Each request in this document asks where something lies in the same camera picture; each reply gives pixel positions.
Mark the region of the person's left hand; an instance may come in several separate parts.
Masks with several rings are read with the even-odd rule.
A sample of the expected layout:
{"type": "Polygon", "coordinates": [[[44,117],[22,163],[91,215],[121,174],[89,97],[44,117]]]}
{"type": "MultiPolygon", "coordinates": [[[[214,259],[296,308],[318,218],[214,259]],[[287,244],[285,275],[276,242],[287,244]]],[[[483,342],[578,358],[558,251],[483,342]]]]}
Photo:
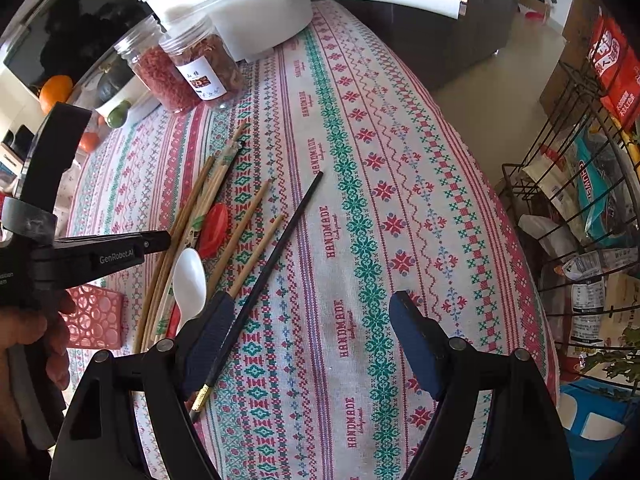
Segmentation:
{"type": "Polygon", "coordinates": [[[54,293],[53,314],[21,310],[17,307],[1,309],[1,444],[11,455],[24,460],[26,443],[22,419],[11,389],[9,348],[16,344],[33,344],[42,339],[47,349],[46,372],[58,390],[64,391],[70,383],[70,360],[67,345],[70,341],[63,314],[71,314],[76,304],[66,290],[54,293]]]}

